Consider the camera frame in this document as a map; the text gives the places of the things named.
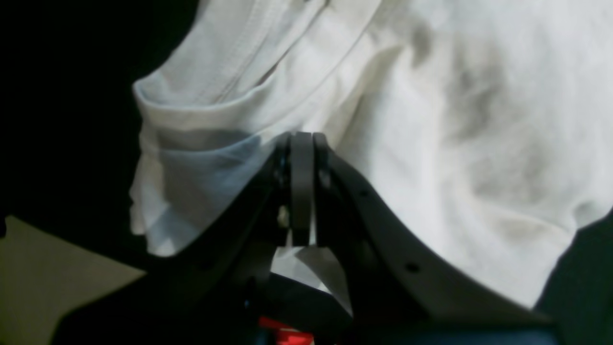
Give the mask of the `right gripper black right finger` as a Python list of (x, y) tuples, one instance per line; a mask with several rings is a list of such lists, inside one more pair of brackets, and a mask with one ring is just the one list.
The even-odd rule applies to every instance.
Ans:
[(316, 237), (350, 295), (344, 345), (556, 343), (547, 317), (467, 277), (412, 234), (324, 135), (313, 145)]

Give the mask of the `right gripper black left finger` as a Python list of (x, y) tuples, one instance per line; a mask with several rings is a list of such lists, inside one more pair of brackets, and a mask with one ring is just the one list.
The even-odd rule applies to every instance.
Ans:
[(310, 133), (274, 151), (200, 238), (134, 283), (61, 319), (55, 345), (274, 344), (258, 326), (278, 247), (309, 244), (315, 187)]

